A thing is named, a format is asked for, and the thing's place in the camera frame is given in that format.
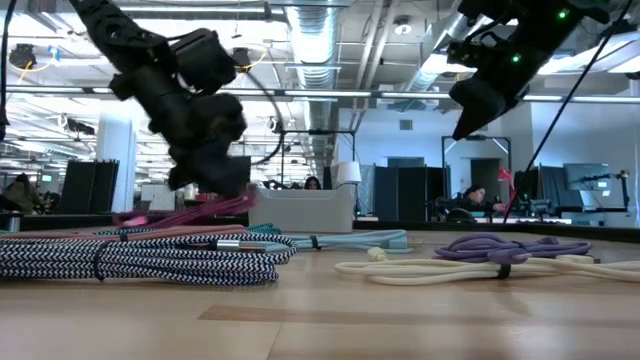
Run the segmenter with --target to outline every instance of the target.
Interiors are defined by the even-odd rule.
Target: white lamp shade
[[[362,182],[360,164],[356,161],[345,161],[338,164],[338,184],[358,184]]]

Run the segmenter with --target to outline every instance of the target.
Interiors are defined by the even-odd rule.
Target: woman
[[[307,181],[304,182],[305,190],[322,190],[320,187],[320,180],[315,176],[309,176]]]
[[[486,190],[480,185],[472,185],[462,195],[461,204],[462,208],[469,211],[485,211],[491,204],[484,204],[484,195]],[[504,212],[506,210],[505,204],[496,203],[492,204],[491,208],[495,212]]]
[[[25,173],[18,175],[16,181],[5,189],[3,195],[20,205],[24,214],[32,214],[33,208],[40,205],[38,192],[31,186],[29,177]]]

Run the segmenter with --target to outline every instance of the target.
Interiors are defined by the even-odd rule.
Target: light blue cable
[[[313,249],[311,236],[285,235],[298,245],[298,250]],[[389,254],[407,254],[413,251],[409,248],[407,232],[404,230],[373,231],[351,235],[317,236],[318,246],[321,248],[340,248],[369,250],[380,247]],[[270,242],[260,242],[266,245],[267,252],[286,250],[286,246]]]

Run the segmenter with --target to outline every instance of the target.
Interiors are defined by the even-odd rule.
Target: black and white braided cable
[[[215,240],[268,241],[289,247],[280,253],[178,249]],[[278,279],[275,265],[297,252],[286,236],[225,234],[154,240],[0,239],[1,280],[158,278],[184,284],[258,285]]]

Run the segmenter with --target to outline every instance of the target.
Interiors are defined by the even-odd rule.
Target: table surface
[[[410,233],[430,256],[461,233]],[[502,234],[517,241],[535,235]],[[640,246],[595,242],[603,262]],[[365,252],[308,251],[265,287],[0,283],[7,360],[638,359],[640,285],[580,277],[391,287],[339,275]]]

